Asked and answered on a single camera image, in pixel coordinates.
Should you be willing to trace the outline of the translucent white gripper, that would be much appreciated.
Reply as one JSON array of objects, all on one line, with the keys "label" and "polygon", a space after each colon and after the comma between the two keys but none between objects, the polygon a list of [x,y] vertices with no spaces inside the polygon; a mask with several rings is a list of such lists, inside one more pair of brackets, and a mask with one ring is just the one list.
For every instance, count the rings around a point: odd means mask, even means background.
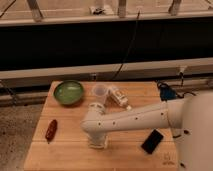
[{"label": "translucent white gripper", "polygon": [[107,134],[106,133],[89,133],[88,143],[91,148],[104,149],[107,147]]}]

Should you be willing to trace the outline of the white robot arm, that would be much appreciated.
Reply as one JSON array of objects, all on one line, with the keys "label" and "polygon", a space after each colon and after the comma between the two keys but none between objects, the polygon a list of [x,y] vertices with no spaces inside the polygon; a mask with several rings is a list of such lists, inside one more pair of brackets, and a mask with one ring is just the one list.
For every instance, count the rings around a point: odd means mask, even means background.
[{"label": "white robot arm", "polygon": [[179,129],[178,171],[213,171],[213,92],[112,114],[94,102],[81,128],[93,146],[104,142],[108,132]]}]

